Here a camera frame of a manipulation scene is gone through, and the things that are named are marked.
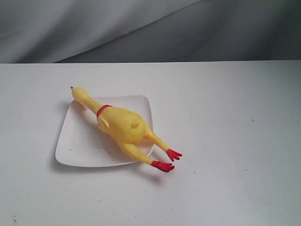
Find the grey backdrop cloth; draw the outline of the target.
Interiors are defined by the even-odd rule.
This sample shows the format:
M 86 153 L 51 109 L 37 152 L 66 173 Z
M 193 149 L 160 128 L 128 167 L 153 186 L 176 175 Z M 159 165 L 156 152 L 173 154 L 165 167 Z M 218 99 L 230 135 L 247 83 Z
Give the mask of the grey backdrop cloth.
M 298 0 L 3 0 L 2 63 L 295 60 Z

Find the yellow rubber chicken toy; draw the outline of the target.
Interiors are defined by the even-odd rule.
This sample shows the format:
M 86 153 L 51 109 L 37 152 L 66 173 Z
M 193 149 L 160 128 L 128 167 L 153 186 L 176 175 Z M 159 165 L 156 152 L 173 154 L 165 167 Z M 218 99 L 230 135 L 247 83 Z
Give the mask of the yellow rubber chicken toy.
M 96 115 L 98 128 L 110 135 L 120 149 L 129 157 L 146 163 L 163 172 L 174 169 L 172 163 L 156 161 L 145 155 L 137 146 L 143 140 L 161 148 L 171 161 L 179 160 L 182 154 L 169 148 L 148 126 L 143 117 L 126 108 L 96 102 L 85 89 L 71 86 L 73 99 Z

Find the white square plate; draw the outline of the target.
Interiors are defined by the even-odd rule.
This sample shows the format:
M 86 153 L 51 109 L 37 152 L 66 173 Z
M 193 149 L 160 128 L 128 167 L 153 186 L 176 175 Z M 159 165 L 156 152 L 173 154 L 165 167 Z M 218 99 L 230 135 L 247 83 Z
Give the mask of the white square plate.
M 151 107 L 142 95 L 122 97 L 94 97 L 102 104 L 123 107 L 140 114 L 152 129 Z M 135 162 L 121 151 L 109 135 L 98 128 L 95 114 L 76 101 L 72 101 L 64 119 L 55 150 L 55 159 L 73 167 L 105 168 Z M 137 144 L 148 157 L 153 145 L 148 141 Z

